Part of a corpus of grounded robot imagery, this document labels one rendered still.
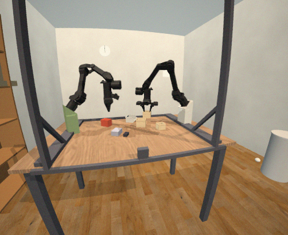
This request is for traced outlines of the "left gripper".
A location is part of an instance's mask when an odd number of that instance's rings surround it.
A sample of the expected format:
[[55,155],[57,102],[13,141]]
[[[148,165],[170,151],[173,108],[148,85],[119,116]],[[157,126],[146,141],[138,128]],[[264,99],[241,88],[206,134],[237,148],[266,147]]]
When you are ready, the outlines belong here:
[[[113,103],[113,99],[111,97],[111,90],[103,90],[104,93],[104,104],[107,108],[107,111],[110,112],[111,104]],[[110,98],[110,99],[109,99]]]

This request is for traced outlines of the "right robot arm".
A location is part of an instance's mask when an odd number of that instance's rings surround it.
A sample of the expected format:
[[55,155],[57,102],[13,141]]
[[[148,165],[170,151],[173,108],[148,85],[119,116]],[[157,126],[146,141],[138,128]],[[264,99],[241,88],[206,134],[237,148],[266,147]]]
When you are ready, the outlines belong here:
[[[136,95],[144,94],[145,96],[150,96],[152,88],[151,87],[149,88],[149,86],[159,70],[167,70],[167,72],[170,75],[170,79],[171,79],[171,83],[173,87],[172,98],[175,101],[179,102],[181,104],[181,107],[186,107],[190,101],[186,99],[186,97],[184,96],[184,93],[180,92],[180,90],[178,89],[178,86],[176,85],[177,81],[175,79],[176,76],[174,74],[174,61],[173,60],[168,60],[168,61],[157,64],[154,70],[152,71],[151,75],[149,76],[149,78],[147,78],[145,82],[143,83],[142,88],[136,87],[135,94]],[[183,96],[184,96],[184,99],[183,99]],[[147,99],[144,98],[143,105],[149,105],[149,104],[151,104],[150,98],[149,97]]]

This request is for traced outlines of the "orange block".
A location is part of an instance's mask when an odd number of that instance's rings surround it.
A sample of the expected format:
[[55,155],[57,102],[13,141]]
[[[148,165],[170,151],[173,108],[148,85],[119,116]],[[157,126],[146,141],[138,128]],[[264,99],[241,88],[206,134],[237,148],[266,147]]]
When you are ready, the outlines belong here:
[[101,126],[109,127],[112,125],[112,119],[104,118],[104,119],[101,119],[100,121],[101,121]]

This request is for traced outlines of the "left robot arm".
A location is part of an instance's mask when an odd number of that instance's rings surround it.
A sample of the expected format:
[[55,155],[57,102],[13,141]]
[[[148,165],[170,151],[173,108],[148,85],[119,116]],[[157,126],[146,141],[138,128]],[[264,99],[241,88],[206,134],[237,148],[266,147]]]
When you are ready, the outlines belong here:
[[[88,70],[88,68],[91,68],[91,70]],[[109,89],[122,89],[122,84],[120,80],[114,80],[110,72],[105,72],[98,68],[95,64],[82,64],[79,66],[79,84],[77,91],[74,95],[71,95],[69,97],[70,101],[66,105],[67,108],[69,108],[72,111],[75,111],[78,103],[79,105],[83,104],[86,100],[86,94],[84,93],[85,88],[85,80],[88,74],[92,72],[96,72],[97,74],[101,75],[104,79],[100,83],[103,84],[103,90],[109,90]],[[82,92],[83,91],[83,92]]]

